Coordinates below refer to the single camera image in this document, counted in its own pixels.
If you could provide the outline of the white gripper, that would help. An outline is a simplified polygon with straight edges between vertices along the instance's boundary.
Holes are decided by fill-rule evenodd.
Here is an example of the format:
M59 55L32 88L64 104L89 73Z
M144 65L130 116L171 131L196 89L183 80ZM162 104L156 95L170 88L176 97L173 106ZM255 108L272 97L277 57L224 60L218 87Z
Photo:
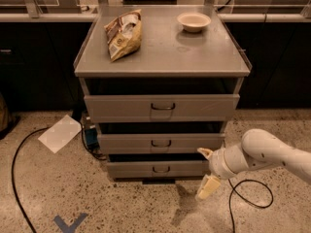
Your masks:
M221 180L230 179L249 168L247 154L240 144L215 151L205 148L198 148L197 151L209 159L209 168L214 175L203 177L196 192L197 200L204 200L216 191L221 185Z

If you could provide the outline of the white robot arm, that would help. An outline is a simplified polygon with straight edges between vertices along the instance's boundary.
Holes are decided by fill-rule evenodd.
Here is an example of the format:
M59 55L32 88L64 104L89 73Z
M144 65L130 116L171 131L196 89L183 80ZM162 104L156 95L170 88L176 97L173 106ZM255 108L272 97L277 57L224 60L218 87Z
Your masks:
M311 183L311 153L291 147L262 129L244 133L237 145L209 150L197 150L207 160L210 174L205 175L196 193L199 200L206 199L220 185L245 171L281 166L307 183Z

